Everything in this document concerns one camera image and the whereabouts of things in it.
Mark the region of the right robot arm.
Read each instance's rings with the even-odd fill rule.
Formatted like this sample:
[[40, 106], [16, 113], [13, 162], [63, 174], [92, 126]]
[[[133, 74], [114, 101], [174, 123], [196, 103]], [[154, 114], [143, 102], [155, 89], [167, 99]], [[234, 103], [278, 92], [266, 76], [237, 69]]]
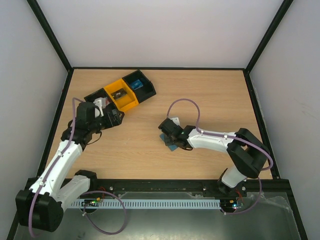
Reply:
[[270, 151], [248, 129], [236, 132], [204, 131], [193, 125], [180, 126], [178, 119], [166, 118], [158, 129], [168, 147], [185, 151], [208, 149], [229, 155], [233, 166], [226, 168], [217, 181], [218, 191], [229, 196], [246, 179], [256, 179], [263, 170]]

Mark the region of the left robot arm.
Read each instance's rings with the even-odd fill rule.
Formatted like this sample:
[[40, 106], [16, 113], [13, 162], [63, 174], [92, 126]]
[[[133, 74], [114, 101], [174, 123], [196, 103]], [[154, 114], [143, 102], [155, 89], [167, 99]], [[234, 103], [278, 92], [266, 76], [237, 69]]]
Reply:
[[72, 105], [72, 120], [62, 133], [58, 149], [40, 177], [15, 198], [19, 224], [29, 228], [54, 232], [62, 222], [66, 209], [81, 195], [97, 193], [97, 174], [79, 170], [63, 184], [76, 159], [91, 144], [94, 134], [119, 126], [124, 113], [102, 98]]

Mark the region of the teal card holder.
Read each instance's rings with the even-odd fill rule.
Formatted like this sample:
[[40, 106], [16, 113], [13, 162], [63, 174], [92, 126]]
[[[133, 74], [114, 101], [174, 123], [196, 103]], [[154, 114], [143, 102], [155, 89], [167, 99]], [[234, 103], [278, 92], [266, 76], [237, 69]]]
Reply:
[[160, 134], [160, 138], [164, 142], [165, 146], [168, 147], [172, 152], [178, 148], [176, 142], [172, 142], [169, 138], [167, 138], [162, 132]]

